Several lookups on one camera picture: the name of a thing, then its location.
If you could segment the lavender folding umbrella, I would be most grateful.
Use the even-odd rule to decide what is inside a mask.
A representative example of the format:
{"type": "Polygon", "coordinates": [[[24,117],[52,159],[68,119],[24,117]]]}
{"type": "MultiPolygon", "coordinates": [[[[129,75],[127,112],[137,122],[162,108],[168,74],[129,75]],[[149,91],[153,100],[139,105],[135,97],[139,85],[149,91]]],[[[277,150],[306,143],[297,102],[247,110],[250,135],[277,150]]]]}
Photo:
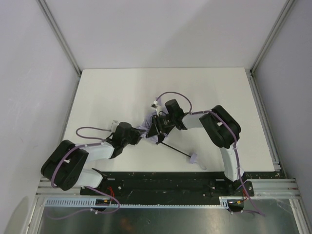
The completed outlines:
{"type": "Polygon", "coordinates": [[[157,115],[155,111],[148,114],[145,117],[144,122],[138,126],[139,129],[144,130],[144,134],[142,135],[142,138],[145,138],[145,139],[148,139],[149,141],[152,141],[155,145],[163,145],[165,147],[170,148],[171,150],[174,150],[174,151],[176,151],[182,155],[185,155],[190,164],[197,164],[200,167],[200,169],[207,170],[207,168],[200,161],[198,154],[196,154],[195,152],[190,152],[187,154],[187,153],[183,152],[182,150],[179,150],[178,148],[173,147],[173,146],[164,142],[164,140],[168,137],[170,131],[176,127],[175,124],[171,123],[171,119],[170,119],[168,112],[163,112],[163,111],[160,112],[160,116],[166,116],[165,133],[159,134],[158,136],[154,136],[151,138],[146,138],[146,134],[152,125],[152,117],[153,116],[159,116],[159,115],[157,115]]]}

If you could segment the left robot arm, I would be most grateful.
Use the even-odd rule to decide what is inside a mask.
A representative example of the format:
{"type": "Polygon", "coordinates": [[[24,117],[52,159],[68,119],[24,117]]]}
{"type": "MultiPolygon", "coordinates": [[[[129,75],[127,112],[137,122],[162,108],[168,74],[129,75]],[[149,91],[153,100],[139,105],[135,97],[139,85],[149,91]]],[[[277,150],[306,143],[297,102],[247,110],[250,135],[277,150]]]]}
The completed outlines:
{"type": "Polygon", "coordinates": [[[73,187],[97,188],[104,174],[97,169],[85,169],[86,163],[119,156],[128,145],[136,145],[145,130],[134,128],[127,122],[115,123],[106,139],[78,145],[62,141],[43,164],[40,172],[50,180],[51,186],[67,191],[73,187]]]}

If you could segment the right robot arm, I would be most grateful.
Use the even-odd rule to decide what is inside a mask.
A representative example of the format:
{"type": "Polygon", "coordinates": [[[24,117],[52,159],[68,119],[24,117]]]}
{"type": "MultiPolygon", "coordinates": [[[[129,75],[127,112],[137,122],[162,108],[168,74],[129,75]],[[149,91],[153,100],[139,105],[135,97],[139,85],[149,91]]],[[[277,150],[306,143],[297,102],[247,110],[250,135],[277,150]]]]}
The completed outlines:
{"type": "Polygon", "coordinates": [[[234,195],[241,187],[244,170],[241,168],[237,144],[241,132],[240,125],[221,106],[201,111],[186,113],[176,99],[165,103],[166,111],[161,110],[158,102],[152,105],[156,112],[147,118],[145,138],[151,138],[160,144],[173,128],[189,130],[203,128],[213,144],[219,147],[224,164],[224,185],[217,186],[215,182],[208,187],[211,192],[220,195],[234,195]]]}

